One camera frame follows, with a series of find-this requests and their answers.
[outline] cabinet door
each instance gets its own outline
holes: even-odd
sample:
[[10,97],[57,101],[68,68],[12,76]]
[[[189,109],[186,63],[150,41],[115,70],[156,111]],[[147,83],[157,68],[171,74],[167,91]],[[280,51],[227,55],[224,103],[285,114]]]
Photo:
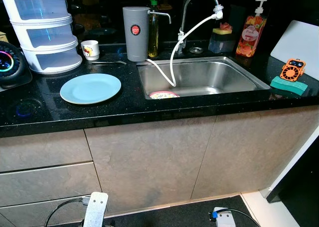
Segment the cabinet door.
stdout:
[[91,160],[83,130],[0,138],[0,173]]
[[218,116],[192,199],[269,187],[318,124],[318,106]]
[[0,207],[101,191],[92,162],[0,174]]
[[14,227],[14,225],[0,214],[0,227]]
[[86,129],[111,213],[189,200],[215,117]]
[[[42,227],[51,211],[67,200],[69,199],[4,207],[0,208],[0,213],[16,227]],[[86,206],[84,206],[82,202],[69,203],[54,213],[49,221],[49,225],[81,222],[85,217],[85,211]]]

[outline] utensil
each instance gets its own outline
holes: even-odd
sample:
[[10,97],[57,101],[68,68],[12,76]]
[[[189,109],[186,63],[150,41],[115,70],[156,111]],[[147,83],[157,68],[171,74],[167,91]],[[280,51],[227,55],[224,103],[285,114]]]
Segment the utensil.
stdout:
[[81,48],[83,51],[83,55],[89,61],[94,61],[99,59],[100,50],[99,50],[99,42],[95,40],[88,40],[81,42]]
[[94,104],[113,97],[121,89],[121,82],[114,76],[102,73],[75,77],[60,90],[63,100],[74,104]]
[[91,64],[93,65],[105,65],[105,64],[110,64],[110,63],[121,63],[121,64],[124,64],[126,65],[127,63],[126,62],[123,62],[123,61],[93,61]]

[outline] dish soap bottle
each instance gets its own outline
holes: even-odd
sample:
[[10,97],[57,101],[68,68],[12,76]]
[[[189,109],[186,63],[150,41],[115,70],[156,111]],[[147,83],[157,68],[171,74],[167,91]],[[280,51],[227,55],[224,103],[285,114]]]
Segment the dish soap bottle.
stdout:
[[236,49],[236,54],[244,57],[252,57],[255,54],[261,33],[266,24],[266,18],[262,17],[260,14],[264,11],[262,8],[263,2],[267,0],[256,1],[260,1],[260,6],[256,8],[255,16],[247,17]]
[[[157,8],[158,1],[151,1],[151,11],[159,11]],[[156,57],[159,48],[159,16],[150,14],[150,28],[149,28],[149,57]]]

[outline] light blue plate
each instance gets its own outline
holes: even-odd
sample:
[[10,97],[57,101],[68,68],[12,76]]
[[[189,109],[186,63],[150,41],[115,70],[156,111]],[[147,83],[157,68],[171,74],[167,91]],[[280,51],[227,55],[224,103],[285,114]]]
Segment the light blue plate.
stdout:
[[95,73],[75,77],[60,90],[61,97],[74,104],[94,104],[110,99],[121,89],[121,82],[114,76]]

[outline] stainless steel sink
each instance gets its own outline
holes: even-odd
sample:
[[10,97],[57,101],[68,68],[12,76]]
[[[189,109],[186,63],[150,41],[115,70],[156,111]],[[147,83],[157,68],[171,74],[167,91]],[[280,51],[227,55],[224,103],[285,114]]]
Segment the stainless steel sink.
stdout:
[[[171,79],[169,60],[156,61]],[[198,96],[270,89],[228,57],[205,57],[173,61],[176,87],[172,87],[149,62],[137,63],[146,99],[155,91],[172,91],[179,96]]]

